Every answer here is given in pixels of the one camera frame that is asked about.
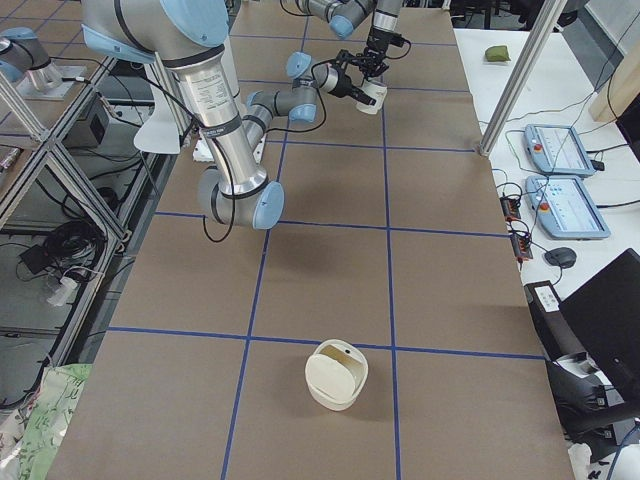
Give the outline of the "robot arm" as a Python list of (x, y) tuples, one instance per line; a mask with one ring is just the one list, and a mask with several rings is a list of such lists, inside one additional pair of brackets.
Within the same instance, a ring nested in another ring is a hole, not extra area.
[(179, 83), (186, 111), (212, 151), (215, 164), (202, 174), (198, 200), (207, 217), (221, 224), (269, 230), (284, 206), (284, 190), (256, 162), (254, 150), (278, 116), (310, 122), (319, 91), (349, 96), (372, 105), (374, 97), (354, 86), (347, 65), (364, 77), (381, 73), (385, 58), (381, 30), (371, 28), (363, 53), (341, 51), (332, 60), (317, 61), (302, 52), (292, 54), (288, 92), (257, 92), (242, 114), (223, 67), (229, 34), (227, 7), (222, 1), (85, 1), (83, 34), (87, 46), (121, 60), (150, 64), (155, 59)]
[(396, 31), (402, 1), (294, 1), (297, 13), (294, 16), (311, 16), (324, 20), (334, 35), (341, 40), (348, 39), (368, 18), (371, 24), (366, 46), (360, 53), (341, 50), (332, 61), (334, 65), (345, 68), (356, 67), (364, 80), (378, 79), (389, 68), (387, 59), (396, 60), (387, 54), (390, 45), (401, 48), (409, 41)]

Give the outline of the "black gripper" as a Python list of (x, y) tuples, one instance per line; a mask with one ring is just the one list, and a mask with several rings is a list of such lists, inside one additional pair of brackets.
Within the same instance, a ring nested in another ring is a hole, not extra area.
[(389, 69), (385, 55), (390, 45), (400, 46), (400, 35), (398, 33), (378, 28), (371, 28), (369, 30), (367, 51), (376, 55), (382, 55), (377, 57), (374, 62), (374, 77), (382, 76), (384, 72)]
[[(364, 80), (368, 80), (371, 77), (373, 68), (373, 57), (365, 55), (364, 53), (358, 55), (358, 69)], [(329, 70), (329, 94), (335, 97), (350, 96), (357, 103), (361, 103), (365, 106), (374, 106), (376, 104), (376, 98), (371, 96), (369, 86), (353, 86), (351, 77), (343, 70), (336, 70), (333, 68)]]

